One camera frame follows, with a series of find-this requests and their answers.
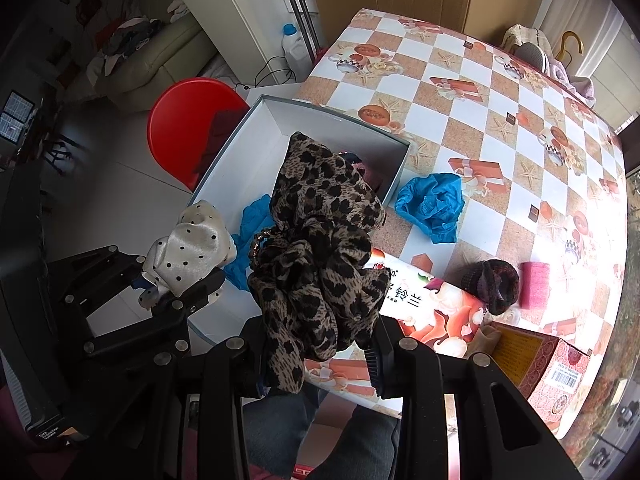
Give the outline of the white plastic bottle blue cap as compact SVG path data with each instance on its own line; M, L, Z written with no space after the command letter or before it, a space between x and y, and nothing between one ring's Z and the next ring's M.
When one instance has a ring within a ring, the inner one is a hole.
M292 23L285 24L282 28L281 46L297 82L304 82L312 70L312 61L305 44L303 34Z

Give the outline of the red patterned carton box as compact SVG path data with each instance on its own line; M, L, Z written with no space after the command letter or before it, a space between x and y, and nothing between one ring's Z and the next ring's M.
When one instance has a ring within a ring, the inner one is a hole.
M550 430L556 431L582 382L589 356L563 339L498 322L491 356Z

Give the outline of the green sofa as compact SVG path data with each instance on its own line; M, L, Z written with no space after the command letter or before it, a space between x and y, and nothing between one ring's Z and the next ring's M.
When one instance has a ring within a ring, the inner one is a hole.
M65 91L63 102L107 98L123 112L145 112L170 86L198 76L217 54L188 14L165 25L129 56L97 54Z

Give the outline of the floral tissue box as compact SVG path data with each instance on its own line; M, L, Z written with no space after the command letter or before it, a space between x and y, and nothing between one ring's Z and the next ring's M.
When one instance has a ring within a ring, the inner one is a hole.
M390 271L381 313L396 318L405 336L446 356L466 355L486 313L479 299L376 248L366 267Z

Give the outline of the pink knitted sock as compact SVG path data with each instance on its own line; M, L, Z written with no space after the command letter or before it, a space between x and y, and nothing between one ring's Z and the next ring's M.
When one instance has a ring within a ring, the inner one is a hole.
M373 192L377 193L380 190L383 178L377 171L366 165L355 153L340 152L340 155L358 171L358 174L372 188Z

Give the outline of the red plastic stool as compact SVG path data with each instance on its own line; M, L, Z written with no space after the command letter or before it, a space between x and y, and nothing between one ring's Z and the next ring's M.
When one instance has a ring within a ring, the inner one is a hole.
M242 96L219 80L179 81L150 111L146 140L151 155L160 168L193 191L249 110Z

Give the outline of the checkered patterned tablecloth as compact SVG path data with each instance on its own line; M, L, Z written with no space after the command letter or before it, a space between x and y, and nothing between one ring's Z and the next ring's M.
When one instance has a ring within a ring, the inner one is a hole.
M506 322L585 352L550 425L570 431L611 338L623 288L623 155L608 125L559 84L503 51L438 25L363 9L312 70L299 99L338 110L409 145L405 179L450 172L465 205L451 244L394 212L375 245L445 281L475 261L548 266L544 306Z

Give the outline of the grey open cardboard box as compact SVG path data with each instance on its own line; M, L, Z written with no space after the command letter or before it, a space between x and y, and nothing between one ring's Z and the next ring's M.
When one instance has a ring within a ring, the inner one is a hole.
M221 212L230 232L236 231L243 209L272 192L295 131L329 148L358 136L360 148L392 162L400 152L399 141L342 119L334 110L265 98L242 125L224 160L193 193L153 159L146 142L147 121L144 113L119 115L106 108L89 114L87 130L96 147L81 179L84 201L70 220L68 246L75 252L115 245L127 254L143 255L154 240L169 233L188 203L200 198Z

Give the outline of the red handled mop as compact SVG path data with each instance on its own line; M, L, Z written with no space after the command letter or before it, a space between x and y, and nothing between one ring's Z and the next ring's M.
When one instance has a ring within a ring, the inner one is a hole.
M296 18L299 31L302 33L305 46L308 51L311 66L315 66L321 58L322 47L312 21L311 13L306 0L288 0L292 12Z

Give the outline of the leopard print scrunchie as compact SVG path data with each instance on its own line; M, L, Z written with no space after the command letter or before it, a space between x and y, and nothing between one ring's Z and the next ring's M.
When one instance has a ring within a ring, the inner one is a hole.
M248 289L262 310L268 385L303 387L307 360L368 348L390 271L369 269L384 208L343 155L293 133L270 200L274 225L254 238Z

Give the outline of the blue cloth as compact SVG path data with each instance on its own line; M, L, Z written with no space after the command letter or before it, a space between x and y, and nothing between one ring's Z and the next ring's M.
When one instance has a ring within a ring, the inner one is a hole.
M461 178L441 172L410 179L398 192L395 212L417 226L433 244L457 241L464 207Z
M250 245L256 234L274 226L270 212L271 197L263 195L243 209L239 232L232 234L236 248L235 259L224 266L227 280L239 290L248 291L250 274Z

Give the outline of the white cabinet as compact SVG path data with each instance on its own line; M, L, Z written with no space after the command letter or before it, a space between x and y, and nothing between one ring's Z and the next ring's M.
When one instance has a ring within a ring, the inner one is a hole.
M242 84L291 82L281 38L288 0L183 0Z

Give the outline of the cream polka dot scrunchie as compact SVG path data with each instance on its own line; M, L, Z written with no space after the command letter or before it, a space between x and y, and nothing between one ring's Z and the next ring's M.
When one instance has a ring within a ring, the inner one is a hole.
M140 295L140 306L152 310L168 292L180 298L235 257L234 240L218 210L206 200L186 207L170 234L159 238L145 257L141 274L151 288Z

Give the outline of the dark maroon scrunchie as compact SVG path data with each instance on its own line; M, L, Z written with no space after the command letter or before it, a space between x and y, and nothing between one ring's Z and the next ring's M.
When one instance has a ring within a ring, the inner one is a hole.
M461 288L478 298L492 315L502 315L518 301L520 276L511 263L489 259L471 264Z

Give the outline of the beige fuzzy sock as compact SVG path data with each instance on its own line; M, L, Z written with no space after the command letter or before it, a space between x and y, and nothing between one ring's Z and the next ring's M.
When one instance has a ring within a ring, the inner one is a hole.
M495 348L497 347L498 342L502 333L500 330L497 330L495 327L490 325L485 325L480 327L475 333L471 342L468 343L465 352L465 359L469 359L474 353L485 353L488 356L492 355Z

